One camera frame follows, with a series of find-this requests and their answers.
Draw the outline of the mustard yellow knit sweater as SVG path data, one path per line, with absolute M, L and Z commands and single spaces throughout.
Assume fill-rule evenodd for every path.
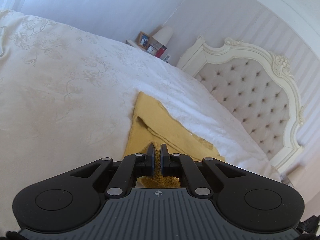
M 155 174 L 138 179 L 146 188 L 177 188 L 178 178 L 164 177 L 160 168 L 160 149 L 166 144 L 169 153 L 181 153 L 194 161 L 213 157 L 225 161 L 216 147 L 195 135 L 175 120 L 167 109 L 155 98 L 140 92 L 133 111 L 132 125 L 124 156 L 134 153 L 146 153 L 150 144 L 155 147 Z

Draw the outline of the white floral bedspread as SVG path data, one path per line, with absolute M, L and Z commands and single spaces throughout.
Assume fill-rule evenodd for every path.
M 102 157 L 120 160 L 139 92 L 237 167 L 279 180 L 240 122 L 193 77 L 124 43 L 1 10 L 1 234 L 23 188 Z

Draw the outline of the cream tufted headboard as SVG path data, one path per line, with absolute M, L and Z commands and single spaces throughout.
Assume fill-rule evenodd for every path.
M 199 36 L 177 67 L 197 79 L 244 127 L 280 173 L 304 148 L 304 108 L 287 57 L 230 37 L 213 48 Z

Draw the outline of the white table lamp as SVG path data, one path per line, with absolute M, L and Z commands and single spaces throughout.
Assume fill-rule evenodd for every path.
M 162 46 L 166 47 L 173 33 L 173 28 L 167 25 L 159 29 L 159 31 L 152 36 L 153 40 L 155 41 L 155 48 L 160 49 Z

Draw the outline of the white wall outlet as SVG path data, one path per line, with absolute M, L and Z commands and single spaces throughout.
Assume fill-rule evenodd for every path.
M 171 56 L 167 55 L 163 60 L 164 60 L 164 62 L 168 63 L 170 58 L 171 58 Z

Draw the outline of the small silver picture frame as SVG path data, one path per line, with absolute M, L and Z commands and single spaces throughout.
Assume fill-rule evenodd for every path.
M 152 46 L 152 45 L 149 45 L 148 49 L 146 50 L 149 54 L 155 56 L 157 54 L 157 49 Z

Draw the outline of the wooden picture frame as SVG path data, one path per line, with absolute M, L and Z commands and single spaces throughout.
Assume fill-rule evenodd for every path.
M 140 48 L 147 49 L 149 42 L 150 42 L 150 36 L 141 31 L 138 35 L 137 45 Z

